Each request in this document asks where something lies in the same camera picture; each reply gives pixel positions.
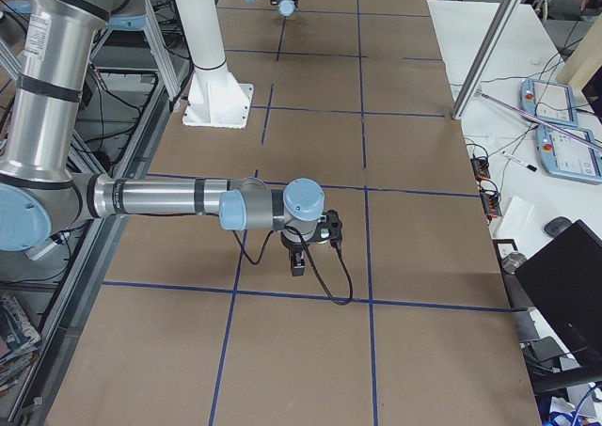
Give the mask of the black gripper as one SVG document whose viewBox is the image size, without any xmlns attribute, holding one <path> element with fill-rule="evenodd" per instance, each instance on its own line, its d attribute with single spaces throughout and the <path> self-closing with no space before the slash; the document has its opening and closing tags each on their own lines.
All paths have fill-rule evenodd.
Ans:
<svg viewBox="0 0 602 426">
<path fill-rule="evenodd" d="M 281 243 L 288 249 L 292 276 L 302 276 L 305 273 L 305 257 L 309 257 L 309 246 L 294 242 L 286 235 L 280 235 Z"/>
</svg>

